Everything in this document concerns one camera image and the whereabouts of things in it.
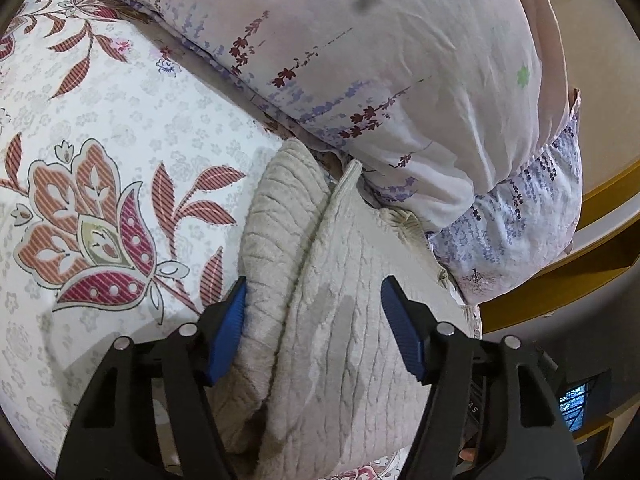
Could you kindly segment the person's hand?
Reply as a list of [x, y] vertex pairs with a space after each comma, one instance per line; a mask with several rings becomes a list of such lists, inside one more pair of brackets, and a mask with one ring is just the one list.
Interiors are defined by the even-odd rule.
[[459, 452], [459, 457], [465, 462], [473, 463], [476, 459], [476, 449], [462, 448], [462, 450]]

